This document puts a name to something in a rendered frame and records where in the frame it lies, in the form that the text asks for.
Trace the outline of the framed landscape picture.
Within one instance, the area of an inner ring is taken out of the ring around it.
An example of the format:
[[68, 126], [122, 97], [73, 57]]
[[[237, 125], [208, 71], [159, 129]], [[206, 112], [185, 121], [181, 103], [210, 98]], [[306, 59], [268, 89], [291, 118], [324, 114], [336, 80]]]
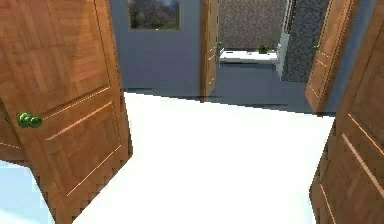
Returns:
[[179, 31], [181, 0], [126, 0], [130, 28], [134, 30]]

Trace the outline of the brown wooden room door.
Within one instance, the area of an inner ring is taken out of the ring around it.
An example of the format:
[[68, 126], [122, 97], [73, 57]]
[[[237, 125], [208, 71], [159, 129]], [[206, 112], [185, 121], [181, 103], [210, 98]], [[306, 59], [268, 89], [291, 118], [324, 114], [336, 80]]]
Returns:
[[110, 0], [0, 0], [0, 98], [55, 224], [73, 224], [132, 156]]
[[359, 8], [360, 0], [329, 0], [305, 90], [305, 97], [317, 115], [326, 112]]
[[205, 101], [215, 88], [218, 61], [220, 0], [201, 0], [200, 24], [200, 100]]
[[0, 160], [28, 167], [29, 161], [24, 152], [15, 127], [0, 98]]
[[315, 224], [384, 224], [384, 0], [360, 0], [309, 188]]

